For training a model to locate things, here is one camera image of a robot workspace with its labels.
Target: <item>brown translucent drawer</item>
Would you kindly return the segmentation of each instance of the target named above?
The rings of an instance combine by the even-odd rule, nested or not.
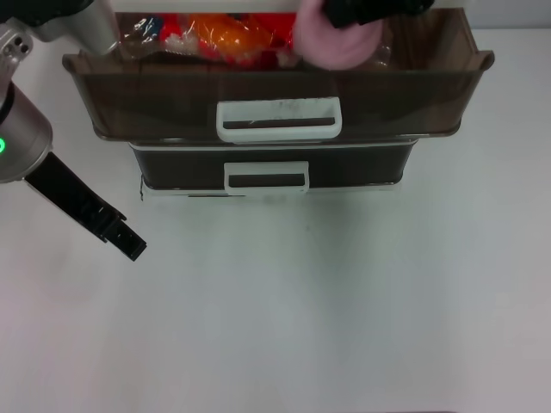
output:
[[[219,102],[325,97],[339,98],[343,118],[342,132],[327,144],[455,133],[493,53],[478,51],[462,9],[394,17],[386,25],[392,57],[382,68],[244,71],[166,55],[127,62],[116,53],[66,55],[63,63],[96,133],[108,140],[228,145],[216,131]]]
[[[145,184],[156,190],[217,194],[228,163],[308,163],[310,188],[390,185],[402,179],[413,142],[278,148],[187,148],[132,145]],[[283,176],[262,177],[263,186],[285,186]]]

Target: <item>open drawer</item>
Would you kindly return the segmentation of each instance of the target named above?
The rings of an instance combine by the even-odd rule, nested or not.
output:
[[[121,24],[130,17],[118,15]],[[350,145],[455,133],[482,74],[493,64],[493,53],[478,51],[463,9],[398,16],[386,26],[392,57],[385,67],[245,71],[166,56],[127,62],[116,53],[66,55],[63,63],[96,133],[108,140],[232,145],[262,141],[259,134],[269,132],[263,143]],[[304,113],[286,119],[289,111],[274,116],[272,105],[266,119],[256,114],[247,122],[255,107],[251,102],[264,101],[269,108],[266,101],[275,100],[283,107],[303,104]],[[290,123],[270,124],[275,117]],[[251,131],[247,123],[252,121],[261,125],[252,129],[263,130]],[[232,138],[244,135],[250,137]]]

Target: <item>plastic drawer unit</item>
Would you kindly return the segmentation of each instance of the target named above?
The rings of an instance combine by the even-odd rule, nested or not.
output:
[[[120,14],[119,23],[137,15]],[[131,144],[145,184],[182,194],[305,193],[398,182],[421,138],[453,135],[492,52],[463,9],[387,19],[386,65],[247,71],[163,54],[64,56],[96,134]]]

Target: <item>orange object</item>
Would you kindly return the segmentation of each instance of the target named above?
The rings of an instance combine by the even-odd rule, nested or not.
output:
[[[250,15],[238,21],[223,14],[191,14],[189,27],[203,47],[208,46],[223,59],[238,63],[255,58],[269,49],[272,42],[272,33]]]

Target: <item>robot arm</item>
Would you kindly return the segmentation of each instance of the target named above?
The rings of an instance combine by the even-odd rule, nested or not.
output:
[[[33,49],[28,32],[44,41],[67,35],[94,54],[110,52],[119,40],[115,15],[104,0],[9,0],[0,5],[0,183],[24,180],[135,261],[145,242],[52,153],[50,122],[11,82]]]

